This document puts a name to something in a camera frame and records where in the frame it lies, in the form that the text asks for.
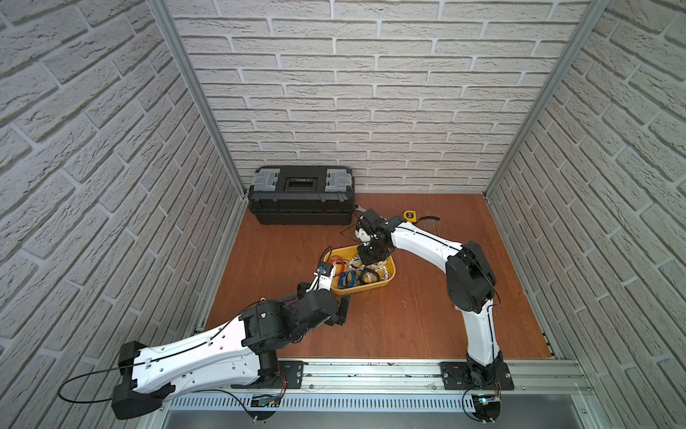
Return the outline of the beige strap watch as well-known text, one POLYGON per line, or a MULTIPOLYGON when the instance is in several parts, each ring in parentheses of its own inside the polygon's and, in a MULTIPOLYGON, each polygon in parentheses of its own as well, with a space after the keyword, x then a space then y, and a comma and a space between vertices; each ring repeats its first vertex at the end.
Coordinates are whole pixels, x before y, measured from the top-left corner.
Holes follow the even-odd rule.
POLYGON ((373 271, 377 273, 380 282, 387 281, 389 278, 391 278, 391 274, 389 273, 385 263, 375 265, 373 271))

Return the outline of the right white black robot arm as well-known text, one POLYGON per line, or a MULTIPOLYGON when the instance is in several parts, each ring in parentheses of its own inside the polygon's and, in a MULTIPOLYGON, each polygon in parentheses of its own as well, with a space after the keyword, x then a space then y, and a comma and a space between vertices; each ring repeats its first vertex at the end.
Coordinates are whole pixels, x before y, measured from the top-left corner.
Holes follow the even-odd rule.
POLYGON ((357 220, 357 252, 364 264, 380 263, 394 250, 405 250, 446 275, 447 293, 464 319, 467 337, 466 382, 486 388, 497 383, 503 355, 498 346, 493 307, 497 280, 481 246, 449 241, 398 217, 366 210, 357 220))

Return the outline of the red orange glasses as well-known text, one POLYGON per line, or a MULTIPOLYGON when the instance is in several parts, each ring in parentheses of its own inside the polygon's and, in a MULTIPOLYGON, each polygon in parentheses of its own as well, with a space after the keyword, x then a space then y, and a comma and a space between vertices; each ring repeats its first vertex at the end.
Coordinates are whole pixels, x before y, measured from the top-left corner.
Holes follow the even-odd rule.
POLYGON ((345 259, 340 256, 331 256, 328 259, 328 263, 333 266, 332 276, 340 276, 346 271, 348 263, 345 259))

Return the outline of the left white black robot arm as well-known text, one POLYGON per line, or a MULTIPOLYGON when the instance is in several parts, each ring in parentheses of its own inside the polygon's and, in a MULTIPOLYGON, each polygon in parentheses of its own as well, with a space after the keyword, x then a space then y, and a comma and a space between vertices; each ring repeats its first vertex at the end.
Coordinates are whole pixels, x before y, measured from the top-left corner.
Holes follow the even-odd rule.
POLYGON ((174 343, 121 346, 121 382, 111 407, 119 420, 139 418, 187 393, 224 386, 282 389, 291 383, 277 352, 321 325, 344 325, 349 300, 329 290, 282 300, 261 300, 228 323, 174 343))

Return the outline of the yellow plastic storage box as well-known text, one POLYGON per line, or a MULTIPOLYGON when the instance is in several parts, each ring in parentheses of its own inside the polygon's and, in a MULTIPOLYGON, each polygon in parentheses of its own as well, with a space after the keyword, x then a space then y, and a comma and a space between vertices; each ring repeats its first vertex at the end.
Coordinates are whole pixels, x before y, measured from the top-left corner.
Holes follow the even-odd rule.
POLYGON ((391 280, 394 279, 395 274, 396 274, 396 266, 395 266, 395 262, 394 262, 392 257, 388 257, 380 263, 365 264, 362 261, 361 257, 358 255, 357 246, 351 246, 351 247, 346 247, 346 248, 336 248, 335 250, 331 250, 326 254, 326 256, 324 257, 324 260, 326 262, 328 262, 328 259, 331 256, 340 256, 343 259, 345 259, 348 263, 346 271, 347 270, 356 270, 358 275, 366 267, 373 269, 375 265, 383 264, 383 263, 385 263, 387 265, 388 271, 391 274, 391 278, 389 278, 389 280, 387 280, 387 281, 377 282, 377 283, 368 284, 368 285, 360 285, 357 282, 356 287, 351 288, 349 290, 345 290, 345 291, 340 290, 338 288, 339 277, 336 276, 334 278, 334 281, 332 284, 332 292, 339 295, 339 296, 350 295, 352 293, 358 293, 358 292, 364 292, 364 291, 371 291, 371 290, 375 290, 375 289, 385 287, 391 282, 391 280))

